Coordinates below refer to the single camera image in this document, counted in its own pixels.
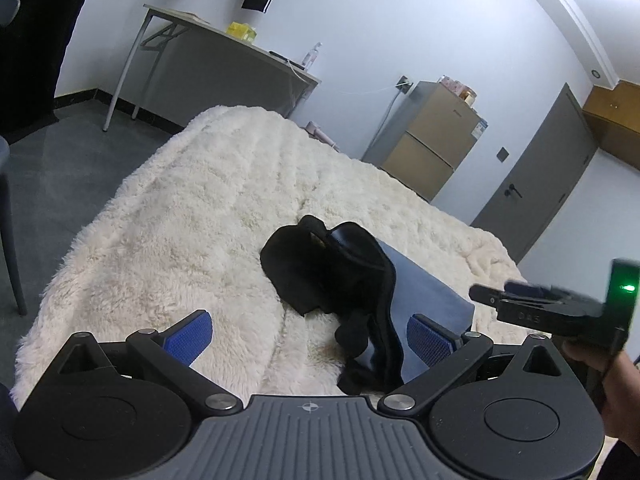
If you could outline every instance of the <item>gray door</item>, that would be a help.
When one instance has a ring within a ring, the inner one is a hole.
[[[473,221],[519,263],[580,180],[597,144],[565,85],[509,176]]]

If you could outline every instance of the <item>power outlet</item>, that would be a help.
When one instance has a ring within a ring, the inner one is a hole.
[[[396,88],[398,88],[403,94],[407,94],[413,85],[414,84],[411,80],[407,76],[403,75],[396,83]]]

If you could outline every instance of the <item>blanket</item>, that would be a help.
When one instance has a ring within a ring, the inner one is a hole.
[[[68,336],[123,340],[206,309],[214,341],[193,368],[244,402],[251,394],[340,394],[337,319],[283,305],[259,252],[305,214],[354,221],[468,299],[473,283],[521,279],[502,244],[261,108],[203,112],[126,178],[76,237],[22,339],[21,406]],[[519,344],[527,331],[476,305],[474,329]]]

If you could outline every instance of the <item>ceiling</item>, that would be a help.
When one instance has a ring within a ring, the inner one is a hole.
[[[640,0],[537,0],[556,22],[593,83],[640,84]]]

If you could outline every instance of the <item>door lock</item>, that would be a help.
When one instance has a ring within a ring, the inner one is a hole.
[[[522,195],[520,194],[520,192],[516,189],[516,187],[513,184],[509,184],[509,189],[505,189],[504,190],[504,195],[505,196],[511,196],[511,193],[514,192],[517,196],[519,196],[520,198],[522,198]]]

